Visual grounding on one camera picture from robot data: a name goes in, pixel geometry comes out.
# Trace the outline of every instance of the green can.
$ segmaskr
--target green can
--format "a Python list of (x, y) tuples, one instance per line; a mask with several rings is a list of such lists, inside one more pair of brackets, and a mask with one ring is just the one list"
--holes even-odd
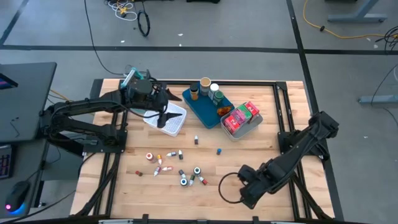
[(242, 112), (242, 114), (245, 117), (245, 120), (248, 121), (250, 120), (252, 114), (250, 113), (250, 111), (245, 107), (245, 105), (241, 105), (238, 107), (238, 110), (240, 110)]
[(222, 91), (219, 91), (219, 90), (216, 91), (214, 93), (214, 97), (213, 97), (213, 104), (215, 106), (218, 106), (219, 103), (221, 103), (221, 101), (223, 100), (223, 98), (224, 98), (224, 93)]

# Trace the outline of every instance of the black cap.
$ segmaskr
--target black cap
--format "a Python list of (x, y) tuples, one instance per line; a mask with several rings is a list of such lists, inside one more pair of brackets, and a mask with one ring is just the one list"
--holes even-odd
[(198, 91), (198, 84), (197, 83), (192, 83), (190, 87), (191, 91)]

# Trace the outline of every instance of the computer monitor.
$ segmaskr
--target computer monitor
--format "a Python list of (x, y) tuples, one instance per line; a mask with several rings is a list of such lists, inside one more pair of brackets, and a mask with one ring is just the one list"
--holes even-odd
[(0, 73), (0, 90), (4, 90), (7, 88), (15, 88), (18, 87), (18, 83), (14, 82), (7, 76)]

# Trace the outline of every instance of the black desk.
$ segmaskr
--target black desk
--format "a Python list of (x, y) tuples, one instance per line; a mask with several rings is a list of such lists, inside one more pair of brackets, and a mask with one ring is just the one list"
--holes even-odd
[[(42, 171), (29, 179), (29, 192), (21, 210), (9, 213), (4, 208), (6, 195), (12, 186), (37, 171), (46, 158), (47, 140), (36, 140), (35, 137), (39, 128), (39, 111), (44, 109), (56, 66), (55, 62), (0, 65), (0, 72), (19, 84), (17, 88), (0, 90), (0, 144), (11, 142), (16, 146), (12, 177), (0, 180), (0, 218), (26, 215), (32, 204), (40, 199)], [(12, 119), (20, 135), (16, 135), (10, 125)]]

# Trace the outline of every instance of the red snack box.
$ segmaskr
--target red snack box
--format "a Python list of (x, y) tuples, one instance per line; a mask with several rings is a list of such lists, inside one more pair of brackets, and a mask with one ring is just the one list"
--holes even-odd
[(257, 109), (256, 106), (254, 106), (254, 104), (250, 101), (248, 101), (244, 105), (248, 109), (248, 111), (250, 111), (250, 113), (252, 114), (252, 117), (249, 120), (249, 123), (251, 123), (252, 121), (254, 121), (254, 119), (256, 119), (259, 116), (260, 110)]
[(231, 134), (234, 134), (241, 127), (233, 116), (228, 116), (224, 120), (224, 125)]
[(246, 118), (244, 114), (240, 110), (234, 110), (231, 112), (231, 116), (235, 118), (235, 120), (239, 123), (239, 125), (242, 125), (245, 123)]

